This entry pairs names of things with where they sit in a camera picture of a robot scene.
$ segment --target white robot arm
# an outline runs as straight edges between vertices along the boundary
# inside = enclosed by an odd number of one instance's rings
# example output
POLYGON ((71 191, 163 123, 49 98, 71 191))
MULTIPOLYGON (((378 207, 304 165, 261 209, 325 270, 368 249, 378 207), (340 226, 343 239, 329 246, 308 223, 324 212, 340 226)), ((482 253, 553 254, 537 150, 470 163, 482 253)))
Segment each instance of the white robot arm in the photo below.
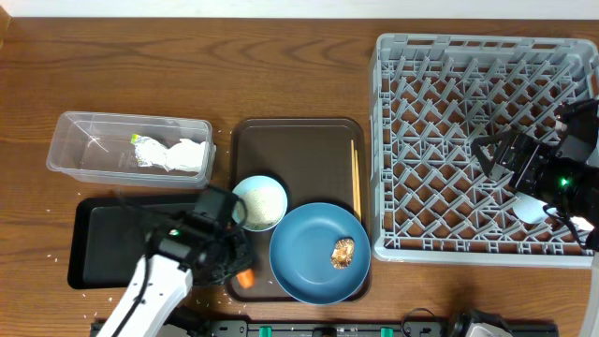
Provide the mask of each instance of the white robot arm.
POLYGON ((182 271, 178 261, 154 255, 148 261, 148 266, 148 282, 137 308, 131 310, 144 286, 145 256, 139 260, 127 290, 98 337, 156 336, 173 309, 191 290, 192 273, 189 269, 182 271))

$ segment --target blue plate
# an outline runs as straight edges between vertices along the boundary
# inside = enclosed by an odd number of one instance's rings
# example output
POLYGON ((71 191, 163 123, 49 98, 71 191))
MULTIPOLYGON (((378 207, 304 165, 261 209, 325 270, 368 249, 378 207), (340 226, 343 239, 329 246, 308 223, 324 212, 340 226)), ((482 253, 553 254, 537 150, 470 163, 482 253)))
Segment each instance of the blue plate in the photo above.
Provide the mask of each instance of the blue plate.
POLYGON ((312 203, 290 212, 274 230, 270 265, 279 285, 293 298, 332 304, 359 289, 371 265, 371 249, 362 224, 350 212, 312 203), (343 270, 333 268, 335 242, 351 238, 354 258, 343 270))

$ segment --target cable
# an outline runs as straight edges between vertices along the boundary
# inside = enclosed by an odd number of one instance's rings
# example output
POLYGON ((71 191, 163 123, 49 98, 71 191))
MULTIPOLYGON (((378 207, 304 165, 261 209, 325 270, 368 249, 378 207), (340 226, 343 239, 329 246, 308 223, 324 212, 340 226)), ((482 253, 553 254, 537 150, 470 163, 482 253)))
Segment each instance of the cable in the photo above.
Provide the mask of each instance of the cable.
POLYGON ((403 324, 404 324, 405 322, 407 322, 407 320, 408 320, 408 318, 410 317, 410 315, 412 315, 413 313, 419 312, 419 311, 423 311, 423 312, 426 312, 426 313, 429 313, 429 314, 431 314, 431 315, 432 315, 432 318, 434 318, 434 320, 435 320, 435 321, 437 321, 437 323, 441 324, 441 320, 439 320, 439 318, 437 318, 437 316, 436 316, 436 315, 434 315, 434 314, 432 313, 432 311, 431 311, 431 310, 429 310, 429 309, 427 309, 427 308, 416 308, 416 309, 412 309, 412 310, 411 310, 411 311, 410 311, 410 312, 409 312, 409 313, 408 313, 408 314, 407 314, 407 315, 406 315, 406 316, 403 318, 403 321, 402 321, 402 336, 403 336, 403 337, 412 337, 412 336, 410 335, 410 333, 409 333, 408 331, 406 331, 406 330, 403 328, 403 324))
MULTIPOLYGON (((130 211, 137 211, 136 212, 137 218, 136 218, 136 222, 134 224, 139 229, 141 240, 142 240, 143 245, 145 247, 145 254, 143 255, 143 258, 144 258, 144 261, 145 261, 145 263, 144 263, 145 267, 144 267, 144 273, 143 273, 143 283, 141 284, 141 288, 139 289, 139 293, 135 297, 135 299, 133 300, 133 304, 131 305, 131 308, 129 308, 129 311, 123 317, 123 320, 121 321, 121 323, 119 323, 119 326, 112 333, 112 337, 118 337, 119 336, 119 334, 123 330, 124 326, 129 321, 129 318, 131 318, 131 316, 133 315, 133 313, 135 313, 135 310, 138 308, 139 304, 144 302, 143 296, 145 295, 146 289, 147 289, 148 284, 150 282, 151 268, 150 268, 150 259, 148 258, 148 256, 151 255, 151 245, 150 245, 150 241, 146 242, 145 232, 144 232, 143 228, 141 227, 141 225, 139 224, 139 218, 141 216, 145 215, 147 212, 149 212, 149 213, 156 213, 156 214, 159 214, 159 215, 166 215, 166 213, 155 212, 154 210, 148 210, 148 209, 146 209, 144 207, 139 206, 138 204, 136 204, 134 202, 131 202, 130 200, 127 200, 121 194, 120 190, 117 190, 116 195, 117 195, 117 198, 122 202, 123 208, 128 209, 130 211)), ((154 235, 155 232, 156 232, 156 227, 153 227, 152 228, 152 234, 151 234, 150 238, 152 238, 152 236, 154 235)))
MULTIPOLYGON (((128 208, 130 210, 136 210, 138 211, 138 215, 143 215, 145 213, 152 213, 154 215, 160 215, 160 216, 164 216, 165 219, 163 220, 167 220, 170 221, 171 219, 169 218, 169 216, 172 216, 172 214, 168 214, 165 212, 159 212, 156 210, 148 210, 147 208, 136 204, 135 202, 132 202, 130 200, 127 200, 122 194, 120 190, 116 191, 116 195, 117 198, 122 202, 122 206, 124 208, 128 208)), ((242 228, 243 224, 245 223, 245 221, 247 220, 248 217, 248 212, 247 212, 247 205, 245 204, 245 202, 240 198, 239 201, 241 202, 241 206, 243 207, 244 210, 244 218, 242 220, 240 220, 240 222, 234 227, 237 230, 239 230, 240 228, 242 228)), ((146 289, 148 287, 148 283, 150 282, 150 273, 151 273, 151 268, 150 268, 150 258, 149 256, 152 255, 152 240, 155 237, 155 233, 158 230, 157 226, 154 226, 152 228, 152 233, 150 235, 150 238, 148 241, 145 240, 145 233, 143 231, 143 228, 139 225, 139 218, 136 221, 136 226, 138 227, 138 229, 141 232, 141 237, 143 239, 144 245, 145 245, 145 255, 143 256, 145 259, 145 271, 144 271, 144 275, 143 275, 143 283, 141 285, 141 289, 139 290, 138 295, 135 297, 133 304, 131 305, 131 308, 129 308, 129 311, 126 313, 126 315, 123 317, 123 320, 121 321, 121 323, 119 324, 119 326, 117 327, 117 329, 112 333, 112 337, 118 337, 119 334, 121 333, 121 331, 123 330, 124 326, 127 324, 127 322, 129 321, 129 318, 135 313, 135 310, 137 309, 137 307, 139 306, 140 303, 144 303, 144 299, 143 296, 145 295, 146 289)), ((217 238, 215 241, 216 242, 220 242, 223 239, 223 237, 221 238, 217 238)))
POLYGON ((552 214, 552 213, 549 212, 550 209, 556 209, 557 210, 557 214, 561 214, 560 210, 557 209, 557 207, 555 207, 553 205, 546 204, 545 206, 543 206, 543 212, 545 212, 545 214, 548 217, 550 217, 551 219, 557 221, 558 224, 566 226, 570 230, 570 233, 572 234, 572 237, 574 238, 574 240, 576 240, 576 242, 578 243, 578 245, 580 246, 580 248, 582 248, 582 249, 589 249, 589 248, 587 248, 586 244, 582 243, 582 240, 580 239, 580 236, 578 235, 578 230, 577 230, 576 226, 572 223, 572 221, 570 221, 570 217, 568 215, 566 215, 566 216, 562 216, 562 215, 558 216, 558 215, 552 214))
POLYGON ((131 318, 131 316, 133 315, 133 313, 135 312, 135 310, 138 308, 138 305, 144 301, 143 295, 145 295, 146 288, 148 287, 148 282, 150 281, 150 259, 147 256, 145 256, 145 255, 144 255, 144 258, 145 258, 145 261, 146 261, 146 263, 145 263, 145 272, 143 274, 143 284, 141 284, 141 289, 139 290, 139 294, 133 300, 133 305, 131 305, 131 308, 129 308, 129 311, 123 317, 123 320, 121 321, 121 323, 119 324, 119 326, 116 328, 116 330, 114 331, 114 333, 112 333, 112 337, 118 337, 119 336, 119 333, 121 333, 121 330, 124 328, 124 326, 129 321, 129 318, 131 318))

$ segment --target green clamp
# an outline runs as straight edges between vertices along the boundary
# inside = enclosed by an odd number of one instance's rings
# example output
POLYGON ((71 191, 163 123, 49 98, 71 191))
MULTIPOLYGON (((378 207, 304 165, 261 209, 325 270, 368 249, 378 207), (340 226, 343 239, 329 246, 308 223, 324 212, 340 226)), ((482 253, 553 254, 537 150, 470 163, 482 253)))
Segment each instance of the green clamp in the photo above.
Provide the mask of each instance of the green clamp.
POLYGON ((260 327, 259 337, 272 337, 271 327, 260 327))
POLYGON ((393 329, 381 328, 381 337, 393 337, 393 329))

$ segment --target white wall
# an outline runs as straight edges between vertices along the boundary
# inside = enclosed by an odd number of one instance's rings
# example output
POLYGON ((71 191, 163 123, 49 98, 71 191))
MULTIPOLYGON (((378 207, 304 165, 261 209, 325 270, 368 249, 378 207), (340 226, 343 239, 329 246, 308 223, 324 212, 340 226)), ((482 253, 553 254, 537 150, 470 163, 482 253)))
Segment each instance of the white wall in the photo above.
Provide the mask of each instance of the white wall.
POLYGON ((599 19, 599 0, 0 0, 0 5, 13 17, 599 19))

